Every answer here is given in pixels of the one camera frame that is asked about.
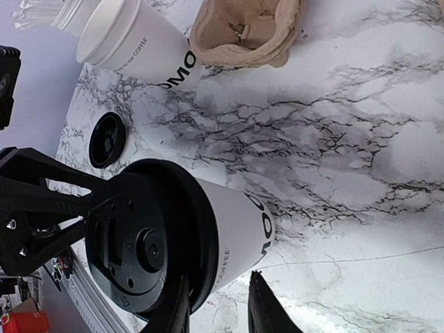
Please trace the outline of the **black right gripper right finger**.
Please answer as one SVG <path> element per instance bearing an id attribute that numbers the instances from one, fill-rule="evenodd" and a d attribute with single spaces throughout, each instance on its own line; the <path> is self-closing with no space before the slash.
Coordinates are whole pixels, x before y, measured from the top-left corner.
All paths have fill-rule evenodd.
<path id="1" fill-rule="evenodd" d="M 253 271 L 250 276 L 248 331 L 250 333 L 302 333 L 259 271 Z"/>

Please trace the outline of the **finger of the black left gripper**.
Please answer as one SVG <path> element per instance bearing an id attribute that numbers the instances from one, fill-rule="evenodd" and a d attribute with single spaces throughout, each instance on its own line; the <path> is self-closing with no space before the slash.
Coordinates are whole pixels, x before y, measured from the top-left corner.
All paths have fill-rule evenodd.
<path id="1" fill-rule="evenodd" d="M 49 182 L 88 189 L 84 196 L 52 190 Z M 1 150 L 2 208 L 93 208 L 99 205 L 104 180 L 74 169 L 34 148 Z"/>
<path id="2" fill-rule="evenodd" d="M 60 204 L 50 207 L 14 207 L 1 205 L 1 268 L 12 276 L 31 275 L 51 258 L 85 236 L 80 220 L 67 228 L 45 233 L 59 223 L 87 215 L 84 204 Z"/>

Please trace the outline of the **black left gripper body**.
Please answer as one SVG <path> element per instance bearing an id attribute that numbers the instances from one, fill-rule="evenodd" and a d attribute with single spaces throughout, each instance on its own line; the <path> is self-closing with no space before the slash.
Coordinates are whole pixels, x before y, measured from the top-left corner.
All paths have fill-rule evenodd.
<path id="1" fill-rule="evenodd" d="M 13 93 L 21 67 L 20 55 L 19 49 L 1 45 L 1 130 L 10 124 L 14 104 Z"/>

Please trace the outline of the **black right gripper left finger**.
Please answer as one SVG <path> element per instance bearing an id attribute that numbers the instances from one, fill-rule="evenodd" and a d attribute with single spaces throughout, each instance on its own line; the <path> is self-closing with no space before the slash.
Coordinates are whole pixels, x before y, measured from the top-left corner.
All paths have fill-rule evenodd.
<path id="1" fill-rule="evenodd" d="M 167 291 L 145 327 L 147 333 L 189 332 L 189 279 L 182 275 Z"/>

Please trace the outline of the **single white paper cup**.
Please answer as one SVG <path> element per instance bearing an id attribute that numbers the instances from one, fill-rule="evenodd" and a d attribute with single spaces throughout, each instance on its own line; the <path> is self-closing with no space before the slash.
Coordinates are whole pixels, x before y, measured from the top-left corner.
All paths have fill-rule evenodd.
<path id="1" fill-rule="evenodd" d="M 275 239 L 275 222 L 258 197 L 198 180 L 211 203 L 217 224 L 219 258 L 214 293 L 258 264 Z"/>

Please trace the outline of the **black plastic cup lid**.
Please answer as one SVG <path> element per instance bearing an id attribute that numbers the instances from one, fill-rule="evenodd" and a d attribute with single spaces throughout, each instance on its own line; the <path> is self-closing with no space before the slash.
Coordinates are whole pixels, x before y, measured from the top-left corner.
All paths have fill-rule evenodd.
<path id="1" fill-rule="evenodd" d="M 89 141 L 89 161 L 96 169 L 114 164 L 126 144 L 126 127 L 114 112 L 105 113 L 96 123 Z"/>

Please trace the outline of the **white paper cups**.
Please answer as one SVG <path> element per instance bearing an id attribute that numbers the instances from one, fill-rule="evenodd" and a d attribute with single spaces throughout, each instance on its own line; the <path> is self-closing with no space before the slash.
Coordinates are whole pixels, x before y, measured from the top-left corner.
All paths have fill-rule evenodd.
<path id="1" fill-rule="evenodd" d="M 192 88 L 202 69 L 188 39 L 146 1 L 101 1 L 83 29 L 76 59 L 164 89 Z"/>

